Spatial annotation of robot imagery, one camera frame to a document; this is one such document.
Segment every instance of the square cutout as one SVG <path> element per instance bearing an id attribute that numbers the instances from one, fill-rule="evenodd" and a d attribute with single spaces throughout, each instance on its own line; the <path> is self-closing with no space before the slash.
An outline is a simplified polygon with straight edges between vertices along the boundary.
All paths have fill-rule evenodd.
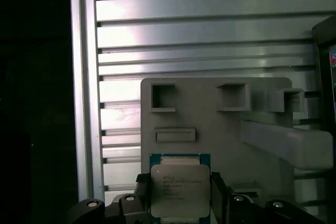
<path id="1" fill-rule="evenodd" d="M 152 84 L 151 111 L 175 112 L 176 94 L 174 84 Z"/>
<path id="2" fill-rule="evenodd" d="M 226 83 L 220 87 L 219 111 L 250 111 L 250 89 L 246 83 Z"/>

